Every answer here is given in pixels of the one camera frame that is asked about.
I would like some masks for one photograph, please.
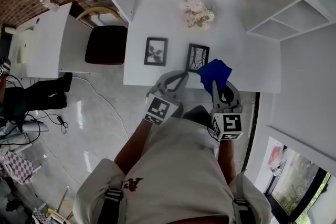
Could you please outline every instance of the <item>picture frame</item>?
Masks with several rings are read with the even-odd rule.
[[[189,44],[185,70],[197,73],[198,69],[208,63],[209,47]]]
[[[148,37],[144,65],[165,66],[167,57],[167,38]]]

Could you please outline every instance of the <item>window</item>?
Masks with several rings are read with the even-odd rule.
[[[307,211],[324,189],[330,175],[322,168],[284,147],[284,159],[277,167],[265,193],[280,224],[309,224]]]

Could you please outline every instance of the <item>forearm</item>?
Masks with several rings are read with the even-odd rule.
[[[142,120],[136,128],[134,134],[116,156],[114,162],[119,166],[125,175],[128,174],[128,172],[140,159],[151,127],[152,123]]]
[[[234,163],[234,146],[232,141],[221,142],[218,153],[218,164],[225,177],[227,184],[236,178],[236,168]]]
[[[6,77],[0,78],[0,105],[4,103],[4,96],[6,90]]]

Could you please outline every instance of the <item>white table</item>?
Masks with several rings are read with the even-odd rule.
[[[280,92],[280,43],[245,32],[246,0],[203,0],[215,6],[209,30],[189,29],[179,4],[182,0],[137,0],[129,24],[124,84],[152,86],[160,75],[184,70],[190,43],[208,46],[209,61],[217,58],[233,69],[229,81],[240,91]],[[166,66],[144,65],[146,39],[168,39]],[[188,88],[203,88],[190,73]]]
[[[58,78],[59,71],[99,72],[99,65],[84,61],[92,29],[69,15],[72,3],[57,12],[44,12],[17,27],[17,32],[32,29],[34,42],[27,49],[25,63],[17,61],[18,34],[9,50],[10,73],[16,77]]]

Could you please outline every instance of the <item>blue cloth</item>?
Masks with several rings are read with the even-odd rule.
[[[204,89],[212,95],[212,82],[216,80],[220,90],[223,91],[231,72],[230,67],[221,60],[215,59],[199,68],[197,74],[201,76]]]

